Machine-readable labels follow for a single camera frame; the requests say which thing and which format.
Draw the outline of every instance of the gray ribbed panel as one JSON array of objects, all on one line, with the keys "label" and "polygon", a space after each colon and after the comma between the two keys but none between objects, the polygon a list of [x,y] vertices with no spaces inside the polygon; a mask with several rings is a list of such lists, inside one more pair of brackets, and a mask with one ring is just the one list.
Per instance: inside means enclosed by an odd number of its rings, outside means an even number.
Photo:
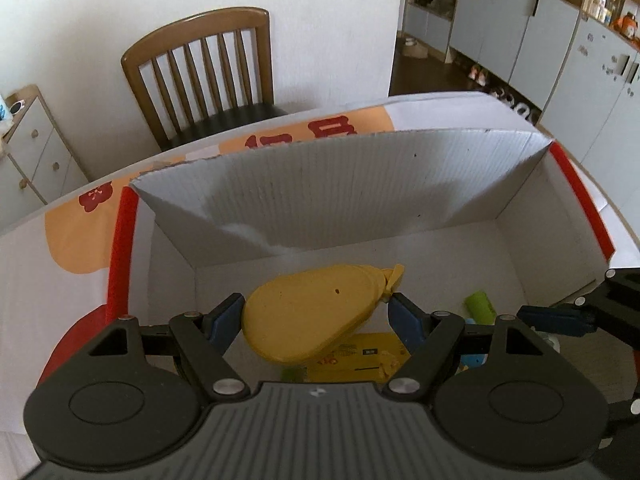
[{"label": "gray ribbed panel", "polygon": [[[325,393],[312,395],[322,388]],[[369,383],[266,383],[247,402],[213,409],[198,434],[155,464],[92,475],[45,464],[33,480],[603,480],[589,463],[521,473],[475,460],[445,441],[418,404]]]}]

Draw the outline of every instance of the white logo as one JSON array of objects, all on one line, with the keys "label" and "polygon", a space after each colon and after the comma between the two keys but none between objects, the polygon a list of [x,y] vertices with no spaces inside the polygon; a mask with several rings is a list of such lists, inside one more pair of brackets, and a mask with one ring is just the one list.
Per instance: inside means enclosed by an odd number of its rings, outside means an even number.
[{"label": "white logo", "polygon": [[327,394],[327,390],[321,388],[320,386],[314,388],[313,390],[309,390],[309,393],[313,395],[316,399],[318,397],[322,397]]}]

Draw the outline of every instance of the black chair seat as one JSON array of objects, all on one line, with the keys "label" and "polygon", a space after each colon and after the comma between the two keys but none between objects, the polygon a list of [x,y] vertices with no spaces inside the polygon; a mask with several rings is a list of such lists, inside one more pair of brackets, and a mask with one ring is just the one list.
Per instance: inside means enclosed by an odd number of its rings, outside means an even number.
[{"label": "black chair seat", "polygon": [[283,115],[287,115],[287,113],[268,103],[257,103],[223,110],[180,131],[178,135],[169,139],[170,145],[167,149],[170,150],[194,140],[204,139],[220,132],[226,132],[240,126],[259,123],[260,121]]}]

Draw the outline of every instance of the chair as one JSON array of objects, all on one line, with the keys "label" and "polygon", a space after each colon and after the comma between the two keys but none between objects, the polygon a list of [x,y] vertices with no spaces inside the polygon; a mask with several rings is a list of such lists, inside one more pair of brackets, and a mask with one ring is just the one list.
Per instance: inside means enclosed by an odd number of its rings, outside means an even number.
[{"label": "chair", "polygon": [[[257,47],[257,55],[255,57],[257,57],[257,71],[259,72],[256,81],[259,79],[260,93],[262,95],[262,102],[260,103],[254,103],[254,98],[252,97],[249,67],[241,33],[245,29],[255,29]],[[240,79],[244,104],[239,102],[238,95],[236,95],[234,76],[224,37],[224,34],[228,32],[233,33],[238,62],[238,78]],[[220,74],[216,74],[209,49],[211,43],[214,42],[212,41],[213,36],[216,36],[215,43],[218,46],[217,51],[220,62],[219,72],[222,72],[226,100],[229,104],[229,108],[226,110],[223,109],[220,87],[218,86]],[[214,105],[214,110],[211,110],[212,113],[207,108],[207,100],[201,83],[202,76],[198,74],[196,61],[193,57],[193,49],[197,48],[198,44],[202,53],[203,65],[200,68],[200,72],[204,71],[206,75],[210,103]],[[184,53],[186,71],[188,72],[197,108],[192,108],[188,100],[175,57],[175,52],[178,50],[182,50]],[[166,56],[166,61],[168,62],[168,70],[165,69],[165,72],[171,73],[174,98],[177,96],[180,101],[180,108],[185,118],[183,124],[187,123],[186,127],[180,127],[172,97],[164,81],[159,63],[163,56]],[[155,89],[156,102],[161,100],[166,112],[165,117],[168,117],[176,133],[175,137],[167,135],[144,81],[141,70],[144,70],[149,62],[152,65],[153,79],[157,85]],[[269,13],[264,9],[232,7],[229,9],[210,10],[209,12],[203,12],[170,23],[147,34],[130,47],[122,56],[121,64],[146,122],[163,151],[239,126],[285,115],[282,110],[273,105]],[[197,118],[194,111],[196,114],[199,113],[200,118]]]}]

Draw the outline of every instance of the yellow object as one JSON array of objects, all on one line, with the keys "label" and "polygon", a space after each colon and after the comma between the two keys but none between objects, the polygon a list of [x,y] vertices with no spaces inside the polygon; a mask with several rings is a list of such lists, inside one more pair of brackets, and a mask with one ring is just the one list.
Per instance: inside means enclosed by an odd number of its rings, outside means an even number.
[{"label": "yellow object", "polygon": [[306,380],[386,383],[408,358],[409,352],[393,332],[353,334],[326,357],[309,364]]},{"label": "yellow object", "polygon": [[242,312],[242,332],[261,357],[304,364],[336,346],[388,300],[404,267],[335,265],[279,276],[258,287]]}]

